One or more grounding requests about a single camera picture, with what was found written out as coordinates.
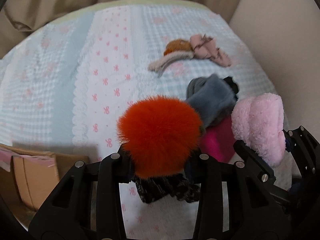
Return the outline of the pink fluffy scrunchie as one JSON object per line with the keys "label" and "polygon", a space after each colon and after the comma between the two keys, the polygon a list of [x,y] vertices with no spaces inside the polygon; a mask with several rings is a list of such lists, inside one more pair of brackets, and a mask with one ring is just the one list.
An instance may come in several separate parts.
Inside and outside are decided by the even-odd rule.
{"label": "pink fluffy scrunchie", "polygon": [[231,114],[232,132],[269,166],[281,163],[285,153],[284,108],[279,95],[264,93],[238,101]]}

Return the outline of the magenta plush pouch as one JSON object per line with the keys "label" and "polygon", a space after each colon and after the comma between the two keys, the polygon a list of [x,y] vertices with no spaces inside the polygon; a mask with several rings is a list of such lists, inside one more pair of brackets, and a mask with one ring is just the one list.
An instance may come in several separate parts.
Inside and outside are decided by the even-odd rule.
{"label": "magenta plush pouch", "polygon": [[228,163],[235,154],[233,144],[231,116],[224,118],[219,124],[209,126],[201,138],[200,149],[222,163]]}

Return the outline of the blue-grey plush cloth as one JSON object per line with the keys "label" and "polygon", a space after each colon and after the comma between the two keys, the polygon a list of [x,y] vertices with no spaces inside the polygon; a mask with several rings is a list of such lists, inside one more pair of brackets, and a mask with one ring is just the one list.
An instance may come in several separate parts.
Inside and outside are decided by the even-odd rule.
{"label": "blue-grey plush cloth", "polygon": [[186,102],[199,114],[204,128],[219,124],[231,115],[238,100],[239,87],[231,76],[216,74],[192,79],[187,87]]}

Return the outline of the red fluffy pom-pom scrunchie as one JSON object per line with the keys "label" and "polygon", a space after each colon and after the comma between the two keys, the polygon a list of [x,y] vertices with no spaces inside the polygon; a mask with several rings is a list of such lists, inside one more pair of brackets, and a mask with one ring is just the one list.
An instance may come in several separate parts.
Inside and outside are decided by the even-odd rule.
{"label": "red fluffy pom-pom scrunchie", "polygon": [[166,196],[199,201],[200,186],[183,170],[198,150],[203,130],[195,109],[163,95],[137,101],[119,117],[118,140],[134,166],[131,180],[142,202],[151,204]]}

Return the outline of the pink fabric bow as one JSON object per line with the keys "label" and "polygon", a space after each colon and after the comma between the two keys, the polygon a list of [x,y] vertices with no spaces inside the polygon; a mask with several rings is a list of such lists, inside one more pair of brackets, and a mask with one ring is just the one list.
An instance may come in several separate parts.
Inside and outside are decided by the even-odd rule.
{"label": "pink fabric bow", "polygon": [[189,42],[197,59],[208,59],[221,67],[230,67],[232,65],[228,54],[216,45],[214,38],[196,34],[190,37]]}

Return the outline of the cardboard box with pink lining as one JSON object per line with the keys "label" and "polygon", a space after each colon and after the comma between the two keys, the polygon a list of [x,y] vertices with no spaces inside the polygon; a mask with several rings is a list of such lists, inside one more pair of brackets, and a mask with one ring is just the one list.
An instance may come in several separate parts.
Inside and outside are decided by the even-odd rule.
{"label": "cardboard box with pink lining", "polygon": [[40,208],[54,187],[84,155],[24,150],[1,144],[1,196],[5,204]]}

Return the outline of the checked blue pink bedspread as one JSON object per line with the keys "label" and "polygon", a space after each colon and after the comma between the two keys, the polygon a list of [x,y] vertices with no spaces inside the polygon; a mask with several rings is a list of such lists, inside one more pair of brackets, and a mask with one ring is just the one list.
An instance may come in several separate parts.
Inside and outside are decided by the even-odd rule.
{"label": "checked blue pink bedspread", "polygon": [[[213,37],[228,68],[182,60],[162,74],[148,65],[172,40]],[[1,60],[1,143],[69,150],[101,160],[119,148],[116,123],[137,100],[162,94],[184,100],[189,82],[231,76],[239,98],[276,90],[223,18],[207,9],[124,5],[50,23]]]}

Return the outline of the pale green mattress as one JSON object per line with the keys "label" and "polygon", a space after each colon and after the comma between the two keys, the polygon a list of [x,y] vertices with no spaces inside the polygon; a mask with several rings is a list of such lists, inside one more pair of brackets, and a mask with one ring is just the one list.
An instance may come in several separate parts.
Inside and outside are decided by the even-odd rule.
{"label": "pale green mattress", "polygon": [[115,0],[111,2],[101,2],[94,5],[90,5],[85,8],[78,9],[73,12],[69,12],[64,16],[58,17],[55,20],[49,22],[49,24],[60,24],[68,20],[72,20],[85,14],[87,12],[95,12],[111,7],[120,7],[127,5],[177,5],[183,7],[192,7],[197,9],[210,10],[207,6],[197,2],[185,1],[185,0]]}

